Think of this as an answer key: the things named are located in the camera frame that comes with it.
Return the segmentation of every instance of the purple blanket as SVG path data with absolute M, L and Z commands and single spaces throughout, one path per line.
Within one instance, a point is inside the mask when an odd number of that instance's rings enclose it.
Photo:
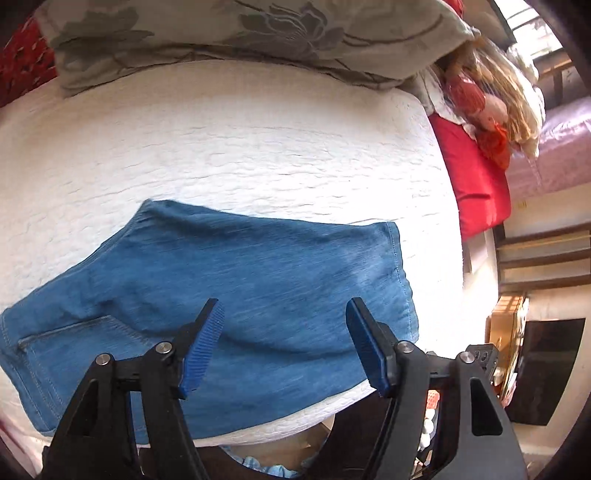
M 591 182 L 591 97 L 548 111 L 540 157 L 515 153 L 506 175 L 513 201 Z

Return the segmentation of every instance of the white bedsheet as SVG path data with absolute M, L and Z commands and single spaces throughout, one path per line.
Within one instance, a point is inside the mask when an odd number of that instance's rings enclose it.
M 68 99 L 52 81 L 0 110 L 0 168 L 0 310 L 91 254 L 151 197 L 315 222 L 395 220 L 419 345 L 455 356 L 467 344 L 456 201 L 421 104 L 399 90 L 238 61 L 158 67 Z M 0 419 L 39 468 L 49 439 L 0 372 Z M 371 391 L 364 382 L 197 443 L 278 439 Z

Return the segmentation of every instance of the white quilted bedspread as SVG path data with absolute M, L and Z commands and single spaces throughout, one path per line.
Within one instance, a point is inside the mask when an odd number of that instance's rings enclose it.
M 0 110 L 0 168 L 0 310 L 91 254 L 151 197 L 315 222 L 395 220 L 419 345 L 455 356 L 469 343 L 457 321 L 452 187 L 421 104 L 399 90 L 237 61 L 157 67 L 68 99 L 54 80 Z M 0 374 L 0 419 L 38 468 L 49 439 Z M 278 439 L 371 391 L 364 382 L 197 443 Z

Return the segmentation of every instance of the floral pillow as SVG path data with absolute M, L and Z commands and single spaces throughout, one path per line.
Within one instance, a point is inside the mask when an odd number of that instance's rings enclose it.
M 36 16 L 70 95 L 155 64 L 235 58 L 383 89 L 473 38 L 442 0 L 47 0 Z

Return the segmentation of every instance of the metal bolt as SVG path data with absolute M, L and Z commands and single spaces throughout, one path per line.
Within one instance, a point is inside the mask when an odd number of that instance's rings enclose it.
M 402 353 L 410 353 L 414 350 L 414 345 L 411 342 L 403 340 L 402 342 L 398 342 L 398 350 Z
M 95 362 L 98 365 L 106 365 L 111 361 L 111 356 L 108 353 L 102 353 L 96 357 Z
M 168 353 L 173 349 L 173 344 L 170 342 L 160 342 L 156 345 L 156 351 L 158 353 Z
M 474 355 L 472 355 L 471 352 L 460 353 L 460 359 L 466 364 L 471 364 L 475 360 Z

